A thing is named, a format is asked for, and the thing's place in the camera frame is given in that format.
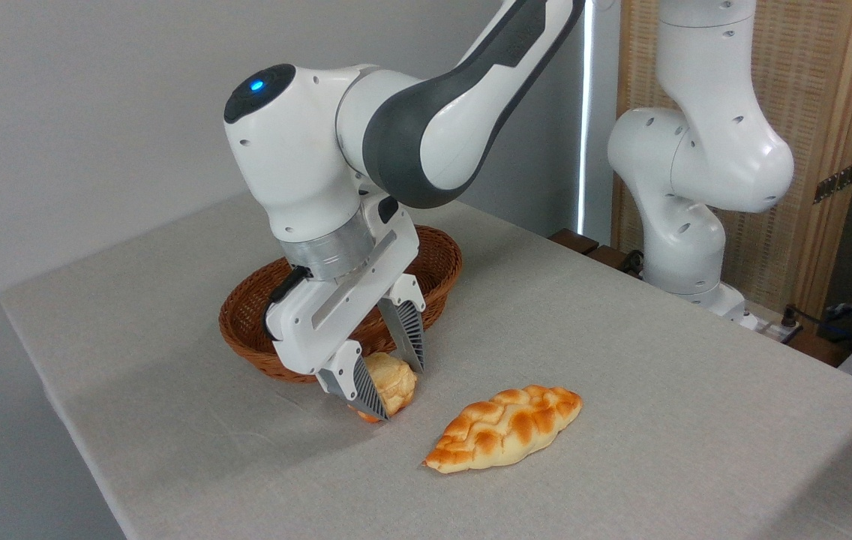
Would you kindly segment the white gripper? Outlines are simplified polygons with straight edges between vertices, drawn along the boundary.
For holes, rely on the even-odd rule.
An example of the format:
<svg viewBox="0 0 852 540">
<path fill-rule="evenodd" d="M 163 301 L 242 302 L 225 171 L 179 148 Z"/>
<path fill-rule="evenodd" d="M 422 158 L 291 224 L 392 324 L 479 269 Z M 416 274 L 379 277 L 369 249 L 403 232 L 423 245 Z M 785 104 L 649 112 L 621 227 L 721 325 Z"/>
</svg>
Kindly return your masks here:
<svg viewBox="0 0 852 540">
<path fill-rule="evenodd" d="M 265 312 L 279 359 L 293 372 L 316 374 L 326 393 L 359 413 L 388 420 L 359 342 L 347 339 L 379 308 L 396 356 L 424 372 L 426 303 L 408 272 L 419 237 L 405 206 L 383 192 L 367 193 L 340 229 L 284 250 L 293 273 Z"/>
</svg>

